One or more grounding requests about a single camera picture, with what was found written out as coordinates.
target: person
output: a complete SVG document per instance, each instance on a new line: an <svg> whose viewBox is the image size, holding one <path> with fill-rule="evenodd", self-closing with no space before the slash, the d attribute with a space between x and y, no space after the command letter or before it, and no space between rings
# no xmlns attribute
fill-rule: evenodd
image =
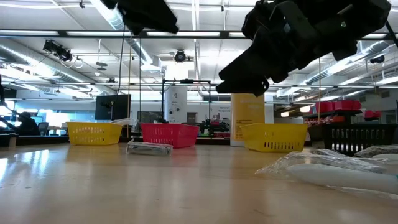
<svg viewBox="0 0 398 224"><path fill-rule="evenodd" d="M16 134L20 136L38 136L40 135L39 127L36 124L36 121L30 117L30 113L22 112L18 117L18 121L21 122L19 127L15 127L14 125L8 123L4 118L0 117L0 121L5 123L9 128L14 130Z"/></svg>

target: ceiling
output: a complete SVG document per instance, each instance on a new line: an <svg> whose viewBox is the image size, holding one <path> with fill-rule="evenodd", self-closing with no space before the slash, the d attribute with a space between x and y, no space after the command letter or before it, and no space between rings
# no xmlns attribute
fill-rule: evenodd
<svg viewBox="0 0 398 224"><path fill-rule="evenodd" d="M61 6L77 5L79 0L0 0L4 4L19 4L24 6L54 6L55 3ZM200 8L217 8L219 11L200 11L199 21L197 22L197 30L224 30L224 16L225 16L225 30L240 30L245 15L253 7L256 0L225 0L225 6L236 7L238 11L226 11L225 15L221 12L222 1L218 0L200 0ZM398 6L398 0L391 1L394 6ZM84 1L86 5L91 4L90 1ZM189 11L191 7L191 0L168 0L167 3L174 10L178 18L178 26L180 30L193 30L192 13ZM389 18L393 29L398 30L398 12L391 12ZM39 29L39 30L111 30L112 27L103 18L103 16L94 7L71 8L71 9L16 9L10 7L0 6L0 29ZM34 50L40 54L46 53L42 50L45 39L38 37L24 37L15 38L14 41ZM99 76L95 75L98 66L98 40L95 39L67 39L67 38L53 38L54 41L71 49L74 56L79 56L84 61L82 68L72 67L74 71L89 77L97 82L106 82L109 78L115 78L118 81L119 77L119 60L118 57L123 52L121 77L122 82L127 82L129 74L130 79L138 82L137 77L140 73L140 62L138 56L135 55L135 60L130 61L130 47L124 44L123 49L122 39L103 39L101 41L101 49L99 54L99 61L107 63L107 71L101 72ZM164 64L173 63L172 54L178 49L184 49L185 53L195 58L195 43L193 39L142 39L140 40L143 48L151 56L158 56ZM213 82L220 82L218 72L221 71L227 64L232 62L238 55L245 51L251 44L250 40L231 40L231 39L201 39L198 40L200 45L200 57L198 58L201 64L201 79L211 80ZM396 53L392 49L386 56L385 63L395 62ZM314 71L327 66L334 62L332 55L326 55L319 61L314 61L303 70L296 70L290 73L288 79L283 84L301 84L303 80L308 78L308 75ZM186 62L188 64L189 78L195 78L194 62ZM368 70L381 67L382 64L369 65ZM365 65L359 62L346 70L339 72L337 75L325 78L322 80L323 85L338 85L339 83L356 77L364 73ZM142 81L144 82L159 82L162 79L160 73L149 73L141 71ZM270 91L277 91L277 88L272 88Z"/></svg>

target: yellow basket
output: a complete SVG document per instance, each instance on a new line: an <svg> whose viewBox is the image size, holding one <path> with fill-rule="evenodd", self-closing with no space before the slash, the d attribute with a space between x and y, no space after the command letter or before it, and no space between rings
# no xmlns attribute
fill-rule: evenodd
<svg viewBox="0 0 398 224"><path fill-rule="evenodd" d="M119 143L122 126L108 123L67 122L69 142L74 145L106 146Z"/></svg>
<svg viewBox="0 0 398 224"><path fill-rule="evenodd" d="M244 147L259 152L302 151L308 125L250 124L241 126Z"/></svg>

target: shelf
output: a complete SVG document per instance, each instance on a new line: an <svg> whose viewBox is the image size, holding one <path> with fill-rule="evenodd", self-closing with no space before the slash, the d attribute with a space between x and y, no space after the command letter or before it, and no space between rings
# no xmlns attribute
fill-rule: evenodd
<svg viewBox="0 0 398 224"><path fill-rule="evenodd" d="M362 111L360 110L335 110L335 111L329 111L326 113L322 113L321 114L321 118L327 117L329 115L351 115L351 116L355 116L356 114L360 114L362 113ZM318 114L311 114L311 115L307 115L307 116L303 116L304 119L307 118L317 118Z"/></svg>

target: security camera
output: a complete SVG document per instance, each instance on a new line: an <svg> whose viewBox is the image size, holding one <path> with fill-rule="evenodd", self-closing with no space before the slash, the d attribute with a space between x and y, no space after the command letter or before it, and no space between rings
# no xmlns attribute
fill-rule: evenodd
<svg viewBox="0 0 398 224"><path fill-rule="evenodd" d="M178 50L174 56L174 60L178 63L182 63L185 59L187 59L187 56L185 55L184 50Z"/></svg>

